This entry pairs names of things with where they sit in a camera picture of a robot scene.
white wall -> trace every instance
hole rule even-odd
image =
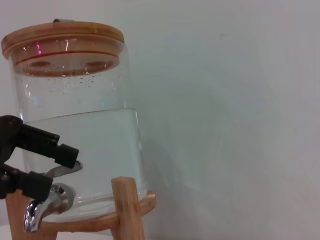
[[[318,1],[36,2],[8,2],[1,34],[56,17],[124,31],[145,174],[158,194],[148,235],[320,237]],[[0,67],[4,114],[12,96]]]

chrome faucet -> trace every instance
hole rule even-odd
[[[57,178],[63,175],[80,171],[83,165],[80,161],[76,161],[72,169],[58,166],[47,173],[42,173],[50,178]],[[55,183],[51,185],[48,198],[39,202],[33,200],[29,203],[24,214],[24,231],[35,232],[39,229],[41,221],[44,217],[57,213],[62,214],[69,210],[74,203],[75,194],[71,187],[63,183]]]

bamboo lid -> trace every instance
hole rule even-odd
[[[61,21],[14,31],[2,39],[1,48],[19,74],[79,76],[116,67],[124,42],[122,32],[112,26]]]

faucet handle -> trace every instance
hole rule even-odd
[[[61,177],[67,174],[72,174],[75,172],[80,171],[83,168],[83,164],[80,161],[75,161],[74,167],[73,168],[68,168],[65,166],[57,166],[52,168],[51,170],[49,170],[46,173],[42,173],[44,176],[49,177],[51,179],[53,178],[57,178],[57,177]]]

metal spigot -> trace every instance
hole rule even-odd
[[[24,231],[36,232],[44,217],[69,210],[74,203],[74,197],[74,192],[69,186],[63,183],[52,184],[49,197],[45,201],[33,200],[26,208]]]

